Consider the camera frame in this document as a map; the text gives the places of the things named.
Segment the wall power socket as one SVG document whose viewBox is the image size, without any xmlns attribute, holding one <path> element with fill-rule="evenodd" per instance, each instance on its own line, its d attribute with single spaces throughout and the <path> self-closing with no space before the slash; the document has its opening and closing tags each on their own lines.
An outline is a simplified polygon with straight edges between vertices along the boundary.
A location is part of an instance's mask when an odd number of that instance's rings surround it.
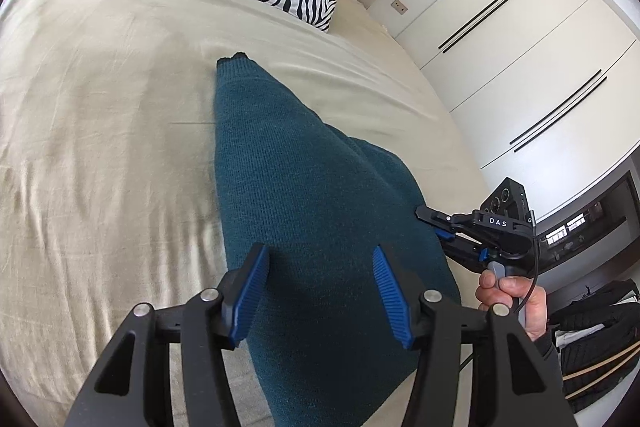
<svg viewBox="0 0 640 427">
<path fill-rule="evenodd" d="M 408 11 L 408 8 L 400 0 L 394 0 L 390 6 L 400 15 L 404 15 Z"/>
</svg>

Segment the dark clothing pile on floor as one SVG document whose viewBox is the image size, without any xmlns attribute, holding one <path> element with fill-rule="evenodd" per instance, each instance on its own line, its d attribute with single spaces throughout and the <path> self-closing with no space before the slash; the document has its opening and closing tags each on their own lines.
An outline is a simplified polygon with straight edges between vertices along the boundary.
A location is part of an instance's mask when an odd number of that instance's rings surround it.
<svg viewBox="0 0 640 427">
<path fill-rule="evenodd" d="M 549 317 L 563 392 L 577 414 L 611 392 L 639 362 L 639 288 L 614 281 Z"/>
</svg>

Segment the dark teal knit sweater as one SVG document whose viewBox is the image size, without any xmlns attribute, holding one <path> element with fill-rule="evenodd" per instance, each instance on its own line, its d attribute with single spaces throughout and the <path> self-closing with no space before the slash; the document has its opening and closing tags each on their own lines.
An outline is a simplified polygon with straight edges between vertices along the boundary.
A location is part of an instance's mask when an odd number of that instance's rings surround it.
<svg viewBox="0 0 640 427">
<path fill-rule="evenodd" d="M 416 369 L 394 338 L 372 256 L 392 246 L 459 298 L 424 202 L 394 154 L 344 135 L 246 55 L 217 64 L 214 175 L 229 268 L 269 249 L 248 349 L 279 426 L 359 426 Z"/>
</svg>

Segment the beige bed cover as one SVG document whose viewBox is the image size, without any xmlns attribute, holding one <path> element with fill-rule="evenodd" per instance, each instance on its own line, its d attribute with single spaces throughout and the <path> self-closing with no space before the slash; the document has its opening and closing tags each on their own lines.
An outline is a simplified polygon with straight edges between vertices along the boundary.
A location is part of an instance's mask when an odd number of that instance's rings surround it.
<svg viewBox="0 0 640 427">
<path fill-rule="evenodd" d="M 6 0 L 1 369 L 36 424 L 64 424 L 136 303 L 178 305 L 224 273 L 213 96 L 239 51 L 399 156 L 428 205 L 488 195 L 432 86 L 357 0 L 328 31 L 255 0 Z"/>
</svg>

